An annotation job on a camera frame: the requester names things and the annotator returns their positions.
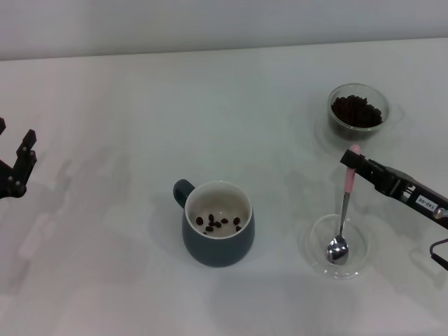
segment spoon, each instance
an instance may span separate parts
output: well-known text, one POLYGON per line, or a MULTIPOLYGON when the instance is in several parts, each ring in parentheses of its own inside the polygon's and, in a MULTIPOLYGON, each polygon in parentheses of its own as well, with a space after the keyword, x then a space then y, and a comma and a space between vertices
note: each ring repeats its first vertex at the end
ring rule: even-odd
MULTIPOLYGON (((361 153, 361 149, 358 145, 353 145, 350 147, 350 151, 355 152, 356 154, 361 153)), ((345 217, 347 215, 347 208, 349 207, 350 193, 353 189, 354 179, 355 169, 347 168, 345 176, 344 200, 342 201, 341 222, 339 224, 339 234, 332 239, 326 251, 328 262, 337 266, 344 265, 349 258, 349 245, 347 244, 344 236, 342 236, 342 231, 344 229, 345 217)))

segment mug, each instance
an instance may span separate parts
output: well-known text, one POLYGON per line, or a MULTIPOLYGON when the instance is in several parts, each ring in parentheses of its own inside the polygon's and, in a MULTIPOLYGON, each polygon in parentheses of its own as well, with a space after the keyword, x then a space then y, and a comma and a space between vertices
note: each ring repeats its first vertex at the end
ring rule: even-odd
POLYGON ((255 237, 255 220, 251 201, 237 185, 211 181, 195 188, 187 180, 179 180, 173 194, 184 209, 182 237, 194 259, 207 266, 224 267, 247 254, 255 237), (209 220, 209 215, 213 215, 213 220, 209 220), (206 230, 209 221, 213 232, 206 230))

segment white table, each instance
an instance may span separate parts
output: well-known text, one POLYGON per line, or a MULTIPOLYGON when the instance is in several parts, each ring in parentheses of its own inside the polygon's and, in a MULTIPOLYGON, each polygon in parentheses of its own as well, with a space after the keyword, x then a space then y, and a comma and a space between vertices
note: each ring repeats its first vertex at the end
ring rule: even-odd
POLYGON ((366 153, 448 194, 447 79, 448 39, 0 62, 0 158, 38 136, 28 193, 0 202, 0 334, 446 335, 428 248, 448 231, 359 178, 349 211, 379 247, 363 276, 318 275, 298 236, 340 208, 319 118, 344 83, 381 90, 399 120, 366 153), (181 178, 248 193, 241 262, 190 257, 181 178))

